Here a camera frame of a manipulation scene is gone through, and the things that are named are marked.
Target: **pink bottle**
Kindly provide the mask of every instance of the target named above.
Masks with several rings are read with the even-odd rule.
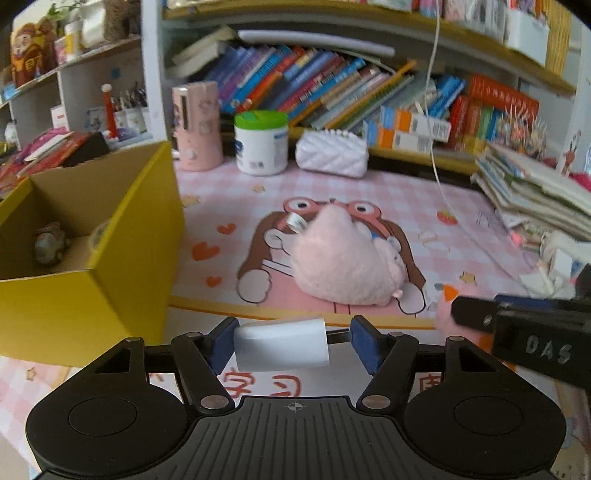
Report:
[[[180,166],[202,171],[223,162],[216,82],[196,82],[173,88],[174,124]]]

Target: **red book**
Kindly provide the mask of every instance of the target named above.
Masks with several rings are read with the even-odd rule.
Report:
[[[482,112],[482,102],[478,100],[471,100],[468,105],[468,112],[466,114],[466,126],[464,132],[466,135],[473,135],[478,133],[480,126],[480,113]]]
[[[517,110],[529,114],[529,118],[536,118],[540,110],[540,103],[524,93],[496,82],[482,75],[473,75],[470,81],[468,97],[481,100],[486,105],[498,108],[500,111]]]
[[[286,55],[285,58],[279,62],[271,73],[267,74],[251,94],[246,97],[246,100],[242,102],[242,105],[236,109],[236,113],[245,112],[256,108],[259,103],[263,100],[265,95],[269,92],[271,87],[283,76],[285,71],[291,67],[297,59],[299,59],[306,51],[301,47],[294,47],[291,55]]]
[[[456,101],[453,102],[449,117],[452,129],[449,134],[449,141],[447,142],[447,146],[450,148],[456,148],[456,145],[462,139],[462,132],[466,125],[469,104],[470,101],[466,95],[460,95]]]
[[[291,95],[285,102],[278,108],[280,112],[291,112],[297,105],[302,101],[302,97],[309,91],[314,89],[317,85],[320,85],[327,77],[332,75],[337,68],[339,68],[345,62],[343,57],[336,56],[330,62],[328,62],[324,68],[318,72],[309,82],[301,86],[293,95]]]

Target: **white cable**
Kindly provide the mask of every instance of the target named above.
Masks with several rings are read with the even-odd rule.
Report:
[[[430,146],[429,146],[429,153],[431,155],[431,164],[433,165],[433,173],[435,174],[435,180],[437,182],[437,185],[439,186],[439,190],[441,192],[441,196],[443,197],[443,200],[445,201],[447,208],[449,209],[449,212],[456,218],[457,220],[457,224],[461,227],[462,230],[464,230],[464,233],[467,235],[467,237],[472,240],[472,242],[474,242],[474,244],[480,248],[487,256],[488,258],[491,259],[491,261],[503,272],[505,273],[509,278],[511,278],[512,280],[516,281],[519,285],[521,285],[523,288],[526,289],[526,291],[529,291],[530,293],[534,293],[524,282],[521,281],[521,279],[519,277],[514,276],[511,272],[509,272],[505,267],[503,267],[503,265],[501,265],[496,258],[488,251],[488,249],[486,249],[486,247],[484,247],[474,236],[474,234],[472,232],[470,232],[466,227],[464,227],[464,225],[462,225],[462,222],[460,221],[460,217],[458,214],[456,214],[456,212],[454,211],[452,204],[449,202],[449,200],[447,199],[447,197],[445,196],[445,193],[443,193],[443,187],[441,186],[441,182],[439,180],[439,173],[437,172],[437,166],[435,165],[435,154],[433,153],[433,131],[431,130],[431,119],[429,117],[429,110],[427,107],[427,92],[429,89],[429,80],[431,79],[431,73],[433,71],[433,64],[435,63],[435,55],[437,54],[437,45],[439,43],[439,30],[441,27],[441,18],[440,18],[440,9],[439,9],[439,0],[435,0],[435,9],[437,11],[437,16],[436,16],[436,26],[435,26],[435,39],[433,41],[433,51],[431,52],[431,59],[429,60],[429,66],[427,68],[427,80],[425,83],[425,92],[423,95],[424,98],[424,111],[425,111],[425,116],[427,117],[427,128],[429,129],[429,139],[430,139]]]

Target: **white tag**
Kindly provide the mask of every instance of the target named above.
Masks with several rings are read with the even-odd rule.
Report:
[[[298,235],[302,235],[308,228],[308,222],[306,222],[300,215],[295,212],[291,212],[286,221],[289,228],[291,228]]]

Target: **white storage bin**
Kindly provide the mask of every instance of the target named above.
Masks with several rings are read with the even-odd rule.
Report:
[[[542,66],[546,64],[549,34],[550,27],[538,22],[534,17],[521,10],[507,11],[505,45]]]

